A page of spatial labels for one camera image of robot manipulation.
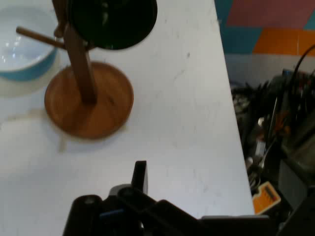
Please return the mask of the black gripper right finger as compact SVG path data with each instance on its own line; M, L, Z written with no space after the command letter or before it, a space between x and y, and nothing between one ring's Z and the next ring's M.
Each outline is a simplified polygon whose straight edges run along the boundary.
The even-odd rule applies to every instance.
M314 236L315 204L302 204L279 230L278 236Z

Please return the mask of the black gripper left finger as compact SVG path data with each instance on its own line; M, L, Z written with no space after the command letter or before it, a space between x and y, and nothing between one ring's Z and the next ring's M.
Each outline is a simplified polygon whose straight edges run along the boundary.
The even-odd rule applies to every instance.
M130 184L119 185L103 200L76 198L64 236L202 236L204 225L166 200L147 194L147 162L137 161Z

